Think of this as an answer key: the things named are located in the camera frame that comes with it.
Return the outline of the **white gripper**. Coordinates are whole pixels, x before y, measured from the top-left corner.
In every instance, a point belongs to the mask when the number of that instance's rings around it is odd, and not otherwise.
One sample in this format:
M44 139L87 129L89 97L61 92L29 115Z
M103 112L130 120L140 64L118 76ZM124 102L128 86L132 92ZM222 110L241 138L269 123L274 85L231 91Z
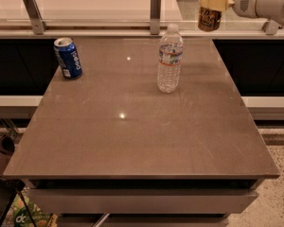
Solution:
M220 12L227 11L233 5L233 11L239 17L258 18L257 0L198 0L200 6Z

